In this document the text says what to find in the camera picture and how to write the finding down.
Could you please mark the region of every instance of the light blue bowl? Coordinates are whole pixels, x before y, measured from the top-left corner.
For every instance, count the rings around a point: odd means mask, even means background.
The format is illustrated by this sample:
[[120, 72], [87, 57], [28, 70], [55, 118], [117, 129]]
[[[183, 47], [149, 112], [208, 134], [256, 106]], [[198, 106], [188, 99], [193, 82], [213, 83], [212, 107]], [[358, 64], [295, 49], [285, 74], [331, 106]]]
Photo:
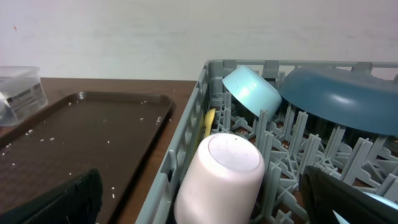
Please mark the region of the light blue bowl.
[[268, 111], [268, 121], [277, 111], [282, 97], [265, 79], [247, 66], [241, 66], [223, 79], [225, 88], [250, 112], [260, 116]]

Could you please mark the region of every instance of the brown table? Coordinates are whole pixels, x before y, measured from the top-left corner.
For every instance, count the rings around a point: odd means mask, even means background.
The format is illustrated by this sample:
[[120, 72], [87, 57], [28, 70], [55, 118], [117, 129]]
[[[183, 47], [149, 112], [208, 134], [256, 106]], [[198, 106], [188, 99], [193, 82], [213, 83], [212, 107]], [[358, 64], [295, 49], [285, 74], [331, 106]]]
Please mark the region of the brown table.
[[[77, 78], [42, 78], [43, 88], [53, 104], [61, 98], [79, 91], [120, 91], [131, 93], [158, 93], [170, 97], [175, 109], [169, 122], [157, 140], [153, 150], [148, 152], [145, 164], [135, 176], [134, 187], [126, 192], [126, 203], [116, 217], [117, 223], [132, 224], [136, 221], [142, 204], [162, 163], [167, 147], [180, 121], [185, 105], [195, 86], [194, 81], [158, 81], [158, 80], [98, 80]], [[1, 128], [0, 136], [12, 128]]]

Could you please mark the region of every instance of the dish rack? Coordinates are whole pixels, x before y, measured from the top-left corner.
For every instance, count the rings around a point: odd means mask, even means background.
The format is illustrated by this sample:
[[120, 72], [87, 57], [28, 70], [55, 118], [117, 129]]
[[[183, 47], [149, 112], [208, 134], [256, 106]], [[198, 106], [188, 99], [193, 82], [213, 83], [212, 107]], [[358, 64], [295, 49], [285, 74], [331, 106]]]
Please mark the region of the dish rack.
[[319, 167], [363, 192], [398, 201], [398, 157], [384, 147], [388, 136], [331, 124], [286, 101], [271, 122], [267, 122], [266, 111], [261, 111], [256, 118], [245, 111], [222, 83], [223, 77], [242, 65], [252, 67], [277, 89], [286, 76], [280, 66], [294, 69], [302, 66], [343, 67], [365, 73], [371, 73], [372, 68], [398, 68], [398, 63], [387, 62], [208, 61], [136, 223], [175, 223], [173, 202], [203, 139], [204, 114], [211, 108], [216, 108], [211, 133], [234, 133], [248, 139], [261, 151], [268, 167], [251, 223], [309, 223], [298, 191], [300, 174], [307, 165]]

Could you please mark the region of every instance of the yellow object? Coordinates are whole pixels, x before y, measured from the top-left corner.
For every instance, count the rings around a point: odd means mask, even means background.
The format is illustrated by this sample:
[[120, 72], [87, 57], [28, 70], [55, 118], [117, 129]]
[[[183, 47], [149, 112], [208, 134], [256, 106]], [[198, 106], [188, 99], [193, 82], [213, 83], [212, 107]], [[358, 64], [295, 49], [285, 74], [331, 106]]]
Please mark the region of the yellow object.
[[205, 115], [205, 137], [210, 135], [211, 125], [213, 124], [214, 117], [216, 116], [216, 109], [207, 111]]

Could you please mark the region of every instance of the clear plastic container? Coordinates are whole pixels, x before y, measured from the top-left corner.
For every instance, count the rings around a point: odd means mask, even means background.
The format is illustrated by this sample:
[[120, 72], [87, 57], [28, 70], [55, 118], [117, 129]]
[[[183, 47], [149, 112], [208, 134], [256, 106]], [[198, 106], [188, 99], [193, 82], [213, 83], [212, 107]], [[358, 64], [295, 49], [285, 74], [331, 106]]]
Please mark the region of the clear plastic container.
[[14, 126], [48, 104], [38, 67], [0, 67], [0, 126]]

